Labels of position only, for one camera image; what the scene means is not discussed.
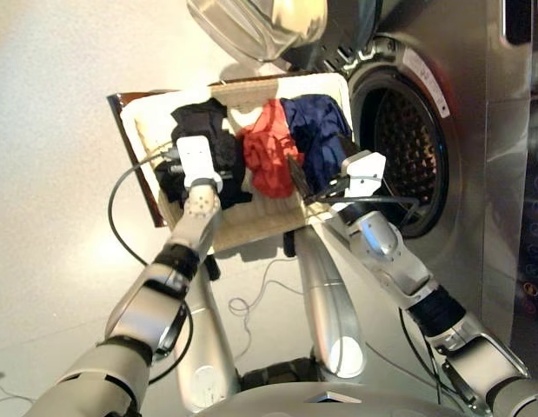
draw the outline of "floor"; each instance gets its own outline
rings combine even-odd
[[[106,203],[129,159],[105,97],[117,91],[183,89],[249,76],[189,17],[183,0],[0,2],[0,386],[36,398],[101,339],[105,320],[141,267],[109,230]],[[135,180],[115,217],[136,252],[151,259],[167,235],[155,229]],[[332,245],[371,345],[422,376],[399,336],[395,308]],[[283,257],[278,237],[219,257],[213,285],[234,353],[247,339],[228,300],[253,300],[265,268]],[[269,271],[298,288],[295,261]],[[269,288],[250,321],[240,371],[308,354],[298,295]],[[434,399],[434,389],[369,353],[365,382]],[[183,415],[174,378],[151,388],[144,416]],[[0,416],[23,415],[23,399]]]

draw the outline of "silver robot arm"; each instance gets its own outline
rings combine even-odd
[[[428,342],[445,356],[442,366],[472,409],[498,417],[538,416],[538,381],[510,349],[454,300],[377,211],[335,229]]]
[[[186,150],[179,145],[181,155]],[[210,159],[208,143],[206,146],[207,152],[203,149],[198,153],[208,154]],[[176,344],[186,317],[183,299],[220,221],[220,176],[215,175],[212,161],[207,167],[186,184],[189,198],[182,218],[163,250],[114,308],[104,341],[79,358],[26,417],[140,415],[149,367],[153,359],[165,357]]]

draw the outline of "white cable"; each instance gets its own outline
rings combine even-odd
[[[261,302],[261,300],[262,300],[262,298],[263,298],[263,296],[264,296],[264,294],[265,294],[265,292],[267,290],[267,286],[269,284],[276,284],[276,285],[279,285],[282,288],[287,289],[288,291],[290,291],[290,292],[292,292],[294,294],[303,295],[303,293],[301,291],[293,289],[292,287],[289,287],[286,284],[284,284],[284,283],[282,283],[282,282],[280,282],[278,280],[267,280],[267,274],[269,273],[270,267],[273,266],[275,263],[277,263],[277,262],[292,262],[292,261],[295,261],[295,260],[296,259],[274,259],[273,261],[269,262],[269,265],[267,265],[267,267],[265,268],[265,272],[262,275],[262,283],[261,283],[261,289],[259,290],[259,294],[253,300],[253,302],[251,302],[250,304],[247,303],[242,297],[234,297],[234,298],[231,298],[228,301],[228,310],[235,317],[242,317],[243,318],[243,330],[245,330],[245,333],[248,335],[248,342],[247,342],[245,348],[243,349],[242,352],[240,352],[238,355],[236,355],[234,357],[234,361],[238,361],[239,359],[241,359],[249,351],[249,348],[251,347],[251,342],[252,342],[253,337],[251,335],[251,330],[249,329],[249,326],[248,326],[249,318],[251,316],[251,312],[253,310],[255,310],[256,307]]]
[[[13,394],[11,393],[10,391],[7,391],[6,389],[4,389],[4,387],[2,387],[2,385],[0,385],[0,391],[2,391],[4,393],[4,395],[7,395],[6,397],[4,398],[0,398],[0,402],[3,402],[3,401],[7,401],[7,400],[15,400],[15,399],[18,399],[18,400],[24,400],[24,401],[27,401],[31,404],[34,404],[35,403],[35,400],[30,398],[30,397],[26,397],[24,395],[19,395],[19,394]]]
[[[286,284],[284,284],[284,283],[282,283],[282,282],[280,282],[278,280],[267,280],[267,275],[269,273],[270,267],[273,264],[275,264],[277,262],[290,262],[290,261],[295,261],[295,259],[274,259],[273,261],[271,261],[269,263],[269,265],[267,265],[267,267],[265,268],[265,272],[264,272],[264,274],[262,276],[262,284],[261,284],[261,289],[259,290],[259,294],[253,300],[253,302],[251,302],[250,304],[247,303],[242,297],[233,297],[228,301],[228,310],[234,316],[243,318],[243,330],[248,335],[248,342],[247,342],[247,344],[245,346],[245,349],[234,357],[234,361],[238,361],[239,359],[241,359],[249,351],[249,348],[251,347],[251,342],[252,342],[253,336],[252,336],[251,330],[249,329],[249,326],[248,326],[249,318],[250,318],[251,312],[261,303],[262,298],[263,298],[263,296],[264,296],[264,294],[265,294],[265,292],[267,290],[267,286],[269,284],[271,284],[271,283],[276,284],[276,285],[279,285],[280,287],[282,287],[284,289],[287,289],[288,291],[290,291],[290,292],[292,292],[294,294],[303,295],[303,292],[298,291],[298,290],[296,290],[294,288],[291,288],[291,287],[287,286]],[[369,343],[366,342],[365,344],[367,345],[367,347],[374,354],[376,354],[383,361],[387,362],[390,366],[396,368],[397,370],[399,370],[400,372],[406,374],[407,376],[410,376],[410,377],[414,378],[415,380],[418,380],[420,383],[422,383],[422,384],[424,384],[424,385],[426,385],[426,386],[428,386],[430,388],[435,389],[435,385],[432,384],[431,382],[425,381],[422,377],[412,373],[411,371],[408,371],[406,368],[404,368],[404,367],[398,365],[397,363],[393,362],[392,360],[387,358],[385,355],[383,355],[381,352],[379,352],[377,349],[375,349],[373,346],[371,346]],[[463,413],[465,413],[464,408],[458,403],[458,401],[455,400],[455,398],[452,395],[450,395],[449,393],[444,393],[444,395],[448,396],[448,398],[452,402],[454,402],[454,404]]]

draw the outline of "label sticker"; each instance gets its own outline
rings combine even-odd
[[[414,73],[422,80],[425,87],[427,87],[428,92],[430,93],[431,97],[433,97],[436,108],[439,109],[439,114],[441,117],[445,118],[450,116],[450,109],[448,108],[441,88],[439,87],[435,76],[428,68],[427,64],[421,59],[421,57],[417,55],[411,48],[406,48],[404,51],[404,56],[402,57],[402,62],[412,71],[414,71]]]

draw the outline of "red clothing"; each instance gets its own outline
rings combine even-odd
[[[246,167],[253,173],[253,186],[267,197],[290,196],[295,187],[287,156],[302,165],[303,154],[290,136],[280,100],[268,100],[257,121],[243,128],[239,137],[243,138],[243,156]]]

